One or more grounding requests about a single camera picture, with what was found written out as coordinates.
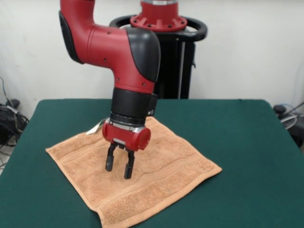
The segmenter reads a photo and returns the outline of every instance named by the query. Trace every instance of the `green table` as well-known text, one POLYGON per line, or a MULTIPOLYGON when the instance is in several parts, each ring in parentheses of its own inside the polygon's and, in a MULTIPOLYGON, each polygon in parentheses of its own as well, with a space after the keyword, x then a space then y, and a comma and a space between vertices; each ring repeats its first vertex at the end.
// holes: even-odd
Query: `green table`
MULTIPOLYGON (((110 103, 39 103, 0 176, 0 228, 100 228, 45 149, 93 127, 110 103)), ((304 157, 268 103, 160 100, 156 118, 223 172, 136 227, 304 227, 304 157)))

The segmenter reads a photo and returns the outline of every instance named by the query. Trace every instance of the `red robot arm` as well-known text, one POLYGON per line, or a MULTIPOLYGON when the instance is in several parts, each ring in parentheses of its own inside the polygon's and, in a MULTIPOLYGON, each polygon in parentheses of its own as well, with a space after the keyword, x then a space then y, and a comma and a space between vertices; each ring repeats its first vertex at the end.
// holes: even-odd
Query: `red robot arm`
POLYGON ((153 90, 160 67, 160 44, 148 30, 95 24, 94 5, 94 0, 61 0, 61 29, 74 61, 114 73, 111 115, 103 125, 103 135, 111 143, 106 169, 112 170, 115 147, 124 148, 129 153, 125 171, 129 179, 134 151, 145 149, 150 141, 151 132, 144 125, 156 106, 153 90))

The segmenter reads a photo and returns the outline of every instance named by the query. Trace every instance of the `brown towel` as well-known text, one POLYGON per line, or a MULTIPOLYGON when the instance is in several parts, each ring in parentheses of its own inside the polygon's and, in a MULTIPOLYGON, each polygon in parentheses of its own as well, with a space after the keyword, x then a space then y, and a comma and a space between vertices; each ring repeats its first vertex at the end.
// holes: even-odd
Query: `brown towel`
POLYGON ((133 175, 124 179, 127 152, 114 151, 113 171, 105 170, 109 143, 101 128, 47 149, 103 228, 140 223, 178 201, 222 169, 154 118, 147 118, 150 144, 135 152, 133 175))

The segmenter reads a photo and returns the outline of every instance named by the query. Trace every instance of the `red flange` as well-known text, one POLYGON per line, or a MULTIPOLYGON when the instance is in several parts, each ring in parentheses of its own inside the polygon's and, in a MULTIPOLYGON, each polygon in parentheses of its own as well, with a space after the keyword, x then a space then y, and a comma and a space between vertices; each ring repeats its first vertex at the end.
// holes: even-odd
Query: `red flange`
POLYGON ((141 6, 142 12, 130 19, 134 27, 173 32, 187 26, 187 20, 179 16, 178 0, 141 0, 141 6))

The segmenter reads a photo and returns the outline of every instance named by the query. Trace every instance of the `silver ring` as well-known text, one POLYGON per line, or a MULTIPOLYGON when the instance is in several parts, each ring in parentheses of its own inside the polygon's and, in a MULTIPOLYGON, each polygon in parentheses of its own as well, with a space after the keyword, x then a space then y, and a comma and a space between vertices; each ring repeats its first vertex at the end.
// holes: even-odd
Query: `silver ring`
POLYGON ((179 2, 179 0, 169 0, 169 1, 165 1, 165 0, 142 0, 143 2, 155 5, 155 6, 166 6, 166 5, 172 5, 175 4, 177 2, 179 2))

